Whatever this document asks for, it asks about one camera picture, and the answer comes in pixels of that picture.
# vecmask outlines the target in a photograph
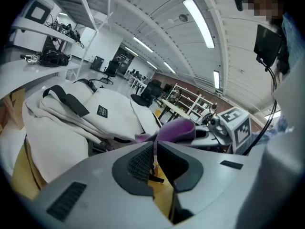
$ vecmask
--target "purple fabric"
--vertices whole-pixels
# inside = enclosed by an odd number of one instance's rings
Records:
[[[183,140],[193,140],[196,135],[195,124],[187,119],[175,119],[163,125],[158,133],[150,136],[149,134],[141,134],[135,136],[137,143],[154,141],[153,153],[157,154],[157,142],[168,141],[178,142]]]

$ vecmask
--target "black bag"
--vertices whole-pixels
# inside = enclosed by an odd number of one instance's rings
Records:
[[[66,66],[70,60],[70,56],[54,50],[45,50],[40,56],[40,64],[46,67]]]

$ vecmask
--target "ceiling light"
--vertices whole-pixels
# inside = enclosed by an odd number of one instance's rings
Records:
[[[215,88],[219,89],[219,72],[218,71],[214,71],[214,84],[215,84]]]
[[[194,0],[185,0],[185,1],[183,1],[183,4],[188,9],[190,14],[194,18],[197,26],[199,27],[200,32],[201,32],[201,34],[204,38],[206,46],[208,48],[214,48],[215,44],[214,44],[214,41],[212,39],[212,35],[211,35],[210,30],[209,30],[209,27],[208,27],[202,13],[200,12],[197,4],[195,3],[195,1]]]
[[[141,42],[138,38],[134,37],[134,39],[141,44],[144,48],[146,48],[148,51],[153,52],[149,47],[147,47],[143,42]]]
[[[147,61],[147,63],[149,63],[148,61]],[[157,70],[157,68],[156,67],[154,67],[151,63],[149,63],[153,68],[155,68],[156,70]]]
[[[269,115],[266,115],[265,116],[265,119],[269,119],[269,116],[270,116],[270,114]],[[277,111],[277,112],[275,112],[275,114],[273,115],[273,119],[274,118],[277,118],[277,117],[280,117],[281,116],[281,111]]]
[[[176,72],[167,64],[167,62],[163,62],[167,68],[169,68],[171,70],[171,72],[173,72],[174,74],[176,74]]]
[[[128,47],[125,47],[128,51],[131,51],[134,55],[138,56],[133,50],[129,49]]]

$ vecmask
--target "black screen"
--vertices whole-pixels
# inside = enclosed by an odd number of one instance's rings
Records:
[[[257,26],[254,52],[267,67],[272,66],[280,49],[282,38],[262,25]]]

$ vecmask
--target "purple object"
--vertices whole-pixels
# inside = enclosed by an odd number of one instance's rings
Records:
[[[183,140],[193,140],[196,136],[195,124],[187,119],[175,119],[163,125],[159,132],[154,135],[141,134],[135,136],[137,143],[154,141],[153,154],[157,154],[157,142],[168,141],[178,142]]]

